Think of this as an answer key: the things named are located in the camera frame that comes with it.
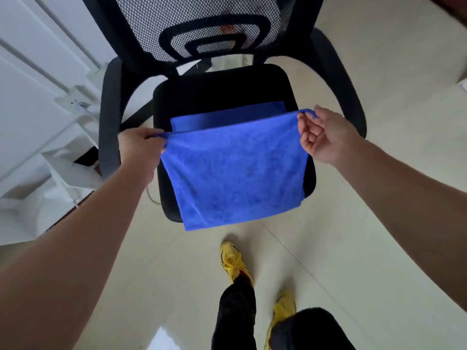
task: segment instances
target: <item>black seat cushion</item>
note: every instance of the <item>black seat cushion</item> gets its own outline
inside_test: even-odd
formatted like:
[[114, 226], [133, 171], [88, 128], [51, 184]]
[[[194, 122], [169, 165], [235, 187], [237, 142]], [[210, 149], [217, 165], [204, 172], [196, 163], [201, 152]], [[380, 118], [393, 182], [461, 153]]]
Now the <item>black seat cushion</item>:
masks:
[[[244, 105], [283, 101], [287, 111], [298, 110], [287, 75], [272, 64], [178, 76], [161, 83], [154, 90], [153, 98], [154, 127], [165, 131], [172, 131], [172, 117]], [[172, 183], [162, 162], [157, 168], [157, 176], [165, 215], [172, 221], [182, 222]], [[303, 182], [305, 198], [315, 186], [315, 167], [309, 157]]]

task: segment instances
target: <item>blue towel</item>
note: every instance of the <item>blue towel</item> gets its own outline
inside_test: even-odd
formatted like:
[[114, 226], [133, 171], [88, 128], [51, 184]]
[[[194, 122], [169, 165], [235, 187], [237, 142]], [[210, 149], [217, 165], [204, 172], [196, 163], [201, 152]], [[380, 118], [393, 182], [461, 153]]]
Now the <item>blue towel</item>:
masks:
[[252, 120], [285, 113], [284, 102], [270, 102], [244, 107], [213, 111], [210, 113], [184, 115], [171, 119], [173, 132], [196, 131], [219, 126], [246, 123]]
[[300, 205], [308, 154], [300, 146], [297, 113], [162, 135], [162, 161], [187, 231]]

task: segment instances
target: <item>shoelace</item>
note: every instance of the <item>shoelace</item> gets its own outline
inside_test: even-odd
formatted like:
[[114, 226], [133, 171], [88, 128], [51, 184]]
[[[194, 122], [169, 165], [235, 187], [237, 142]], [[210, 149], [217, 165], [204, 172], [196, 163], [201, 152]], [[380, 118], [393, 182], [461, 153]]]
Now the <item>shoelace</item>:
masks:
[[223, 263], [222, 266], [225, 268], [225, 270], [227, 270], [227, 274], [230, 276], [230, 278], [233, 279], [235, 270], [240, 271], [240, 266], [242, 265], [242, 255], [240, 253], [225, 254], [224, 260], [225, 263]]

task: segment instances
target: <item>yellow sneaker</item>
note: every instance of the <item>yellow sneaker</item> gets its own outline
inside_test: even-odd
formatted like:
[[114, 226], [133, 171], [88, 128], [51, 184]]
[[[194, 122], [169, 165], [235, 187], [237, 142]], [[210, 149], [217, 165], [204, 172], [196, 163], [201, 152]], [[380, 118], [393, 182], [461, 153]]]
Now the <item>yellow sneaker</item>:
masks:
[[269, 325], [268, 334], [266, 335], [266, 342], [264, 344], [264, 350], [272, 350], [269, 345], [269, 339], [271, 338], [271, 330], [278, 323], [284, 321], [286, 318], [292, 317], [296, 313], [295, 297], [292, 292], [284, 292], [276, 304], [274, 305], [274, 314], [272, 315], [272, 321]]
[[232, 241], [223, 241], [220, 245], [220, 263], [230, 277], [232, 283], [240, 275], [240, 270], [250, 279], [253, 286], [253, 277], [243, 262], [242, 255]]

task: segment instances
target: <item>leg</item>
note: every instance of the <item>leg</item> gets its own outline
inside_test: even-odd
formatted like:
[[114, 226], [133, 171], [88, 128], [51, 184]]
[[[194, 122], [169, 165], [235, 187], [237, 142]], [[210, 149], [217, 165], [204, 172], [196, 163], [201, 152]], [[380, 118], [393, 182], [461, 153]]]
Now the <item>leg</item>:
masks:
[[225, 241], [221, 245], [220, 258], [232, 285], [220, 297], [211, 349], [256, 350], [253, 337], [256, 316], [253, 278], [232, 242]]
[[269, 343], [273, 350], [355, 349], [332, 314], [322, 308], [304, 309], [277, 323]]

